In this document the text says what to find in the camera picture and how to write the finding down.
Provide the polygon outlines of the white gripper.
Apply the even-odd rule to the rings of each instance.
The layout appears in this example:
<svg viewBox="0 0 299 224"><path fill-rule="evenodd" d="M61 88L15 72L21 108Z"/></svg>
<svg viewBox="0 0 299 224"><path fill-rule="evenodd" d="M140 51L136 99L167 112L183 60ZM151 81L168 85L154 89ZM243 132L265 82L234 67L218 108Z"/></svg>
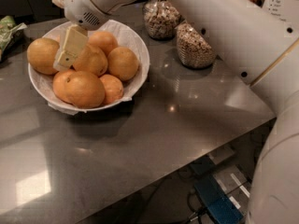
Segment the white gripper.
<svg viewBox="0 0 299 224"><path fill-rule="evenodd" d="M54 69L64 71L73 65L87 44L86 30L97 30L107 22L108 9L109 0L64 0L65 17L77 25L71 24L62 30Z"/></svg>

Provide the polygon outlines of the blue robot base panel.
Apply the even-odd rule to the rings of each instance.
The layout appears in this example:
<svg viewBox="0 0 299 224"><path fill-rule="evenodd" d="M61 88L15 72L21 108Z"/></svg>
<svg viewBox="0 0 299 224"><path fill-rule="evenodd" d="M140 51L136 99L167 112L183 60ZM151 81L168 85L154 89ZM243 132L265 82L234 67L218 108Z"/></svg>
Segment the blue robot base panel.
<svg viewBox="0 0 299 224"><path fill-rule="evenodd" d="M245 224L250 181L235 163L235 151L219 147L191 163L194 190L213 224Z"/></svg>

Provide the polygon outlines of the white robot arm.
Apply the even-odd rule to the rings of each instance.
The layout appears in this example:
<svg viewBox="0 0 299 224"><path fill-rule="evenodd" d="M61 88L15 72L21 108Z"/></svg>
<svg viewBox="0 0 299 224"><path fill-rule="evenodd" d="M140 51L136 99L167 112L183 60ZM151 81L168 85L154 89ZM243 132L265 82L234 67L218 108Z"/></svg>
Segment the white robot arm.
<svg viewBox="0 0 299 224"><path fill-rule="evenodd" d="M98 29L136 0L52 0ZM277 116L257 163L246 224L299 224L299 33L249 0L167 0Z"/></svg>

